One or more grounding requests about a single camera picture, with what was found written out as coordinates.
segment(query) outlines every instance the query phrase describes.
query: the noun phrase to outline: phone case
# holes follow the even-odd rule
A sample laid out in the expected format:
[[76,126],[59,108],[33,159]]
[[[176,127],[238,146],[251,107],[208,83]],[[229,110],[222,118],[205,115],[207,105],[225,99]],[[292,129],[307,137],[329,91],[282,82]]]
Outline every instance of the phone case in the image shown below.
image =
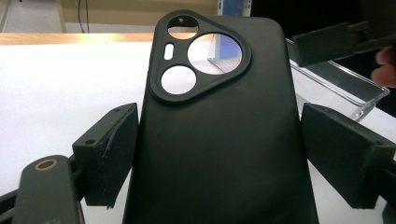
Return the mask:
[[[168,28],[194,26],[175,39]],[[213,76],[188,57],[197,37],[227,35],[235,70]],[[174,45],[171,60],[165,45]],[[196,84],[170,94],[163,72],[185,65]],[[285,37],[264,18],[180,10],[156,26],[124,223],[318,223]]]

